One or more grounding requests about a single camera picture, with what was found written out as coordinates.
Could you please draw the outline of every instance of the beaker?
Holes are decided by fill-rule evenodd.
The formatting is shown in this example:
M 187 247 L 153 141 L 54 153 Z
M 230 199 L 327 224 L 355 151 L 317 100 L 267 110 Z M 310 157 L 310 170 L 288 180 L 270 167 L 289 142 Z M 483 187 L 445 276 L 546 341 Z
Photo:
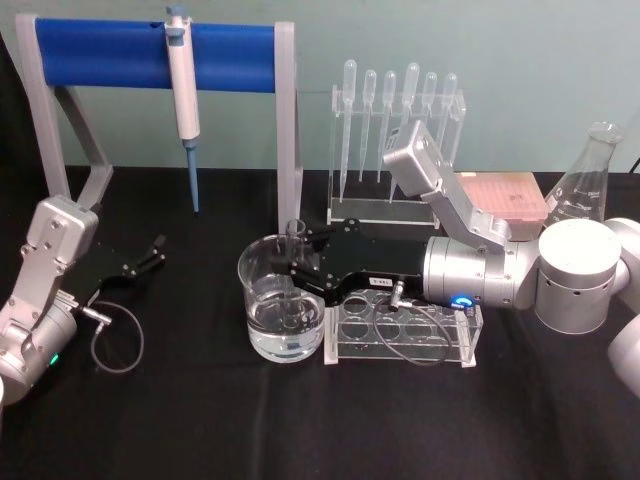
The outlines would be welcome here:
M 274 271 L 273 260 L 310 266 L 317 256 L 305 245 L 304 223 L 287 226 L 288 235 L 271 235 L 249 245 L 238 260 L 244 287 L 249 340 L 267 360 L 292 363 L 309 357 L 324 336 L 324 300 L 294 286 Z

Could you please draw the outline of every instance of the black table surface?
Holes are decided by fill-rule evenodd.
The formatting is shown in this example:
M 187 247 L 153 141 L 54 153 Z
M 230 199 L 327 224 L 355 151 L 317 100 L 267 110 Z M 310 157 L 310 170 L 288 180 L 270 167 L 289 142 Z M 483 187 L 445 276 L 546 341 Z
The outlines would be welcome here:
M 82 169 L 71 169 L 77 190 Z M 539 175 L 544 190 L 557 175 Z M 640 399 L 606 348 L 632 313 L 614 300 L 585 336 L 531 312 L 484 309 L 477 366 L 417 368 L 263 360 L 246 332 L 237 259 L 272 232 L 274 172 L 118 169 L 97 237 L 135 255 L 157 233 L 167 264 L 118 292 L 146 334 L 138 369 L 112 376 L 89 355 L 92 321 L 21 403 L 6 407 L 0 478 L 638 479 Z M 40 176 L 0 171 L 0 298 L 46 196 Z M 326 173 L 305 174 L 303 217 L 322 222 Z M 607 216 L 640 220 L 640 177 L 611 175 Z

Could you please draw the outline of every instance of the white cylinder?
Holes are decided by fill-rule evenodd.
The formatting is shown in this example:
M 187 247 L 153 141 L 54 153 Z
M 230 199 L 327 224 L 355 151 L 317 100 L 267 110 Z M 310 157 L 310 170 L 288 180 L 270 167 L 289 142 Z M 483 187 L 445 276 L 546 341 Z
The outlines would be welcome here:
M 548 327 L 588 333 L 607 318 L 620 241 L 601 223 L 558 222 L 540 236 L 535 312 Z
M 165 23 L 165 29 L 172 28 L 184 30 L 181 42 L 172 42 L 170 36 L 166 36 L 178 135 L 182 140 L 191 140 L 200 135 L 191 18 L 172 16 L 170 21 Z

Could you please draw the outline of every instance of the plastic dropper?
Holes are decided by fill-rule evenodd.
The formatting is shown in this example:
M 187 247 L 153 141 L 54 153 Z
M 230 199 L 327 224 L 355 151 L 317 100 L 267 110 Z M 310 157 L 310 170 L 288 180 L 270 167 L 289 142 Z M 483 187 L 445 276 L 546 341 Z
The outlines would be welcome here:
M 344 196 L 347 184 L 347 168 L 349 167 L 349 138 L 351 136 L 351 113 L 353 101 L 356 98 L 356 71 L 358 65 L 355 60 L 344 63 L 342 78 L 342 101 L 344 102 L 344 129 L 342 131 L 342 157 L 340 159 L 340 201 Z
M 364 89 L 362 90 L 362 101 L 364 102 L 364 112 L 362 114 L 362 133 L 360 134 L 360 177 L 362 181 L 362 171 L 367 158 L 367 142 L 369 141 L 369 122 L 371 120 L 371 109 L 373 99 L 376 95 L 376 72 L 367 70 L 364 74 Z
M 380 183 L 380 170 L 382 170 L 382 154 L 384 153 L 384 143 L 387 140 L 387 130 L 389 129 L 389 117 L 391 116 L 391 106 L 393 97 L 396 95 L 396 74 L 389 70 L 384 76 L 382 85 L 382 124 L 380 126 L 380 140 L 378 141 L 378 183 Z
M 438 75 L 435 72 L 429 72 L 424 77 L 424 86 L 422 87 L 422 112 L 424 113 L 425 125 L 431 118 L 431 106 L 433 99 L 436 97 L 436 85 L 438 84 Z
M 458 88 L 458 77 L 455 73 L 450 73 L 444 81 L 442 89 L 442 116 L 438 125 L 438 134 L 436 135 L 436 145 L 442 150 L 442 140 L 444 139 L 444 129 L 449 119 L 449 111 L 453 105 L 453 96 Z
M 404 88 L 402 89 L 402 120 L 400 125 L 409 123 L 411 116 L 411 105 L 416 97 L 416 89 L 418 88 L 418 78 L 420 77 L 420 65 L 410 63 L 407 67 L 407 73 L 404 75 Z M 398 182 L 391 177 L 391 189 L 389 191 L 389 202 L 393 200 L 393 194 L 396 191 Z

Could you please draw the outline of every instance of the test tube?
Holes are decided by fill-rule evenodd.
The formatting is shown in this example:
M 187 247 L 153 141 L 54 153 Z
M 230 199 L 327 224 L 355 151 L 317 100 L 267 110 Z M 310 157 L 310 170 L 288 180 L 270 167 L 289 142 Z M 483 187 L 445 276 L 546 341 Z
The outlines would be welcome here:
M 285 235 L 285 256 L 287 263 L 301 264 L 304 262 L 304 236 L 307 230 L 306 224 L 299 219 L 289 220 Z M 304 321 L 304 305 L 302 295 L 297 289 L 291 277 L 283 276 L 283 303 L 282 324 L 285 328 L 298 328 Z

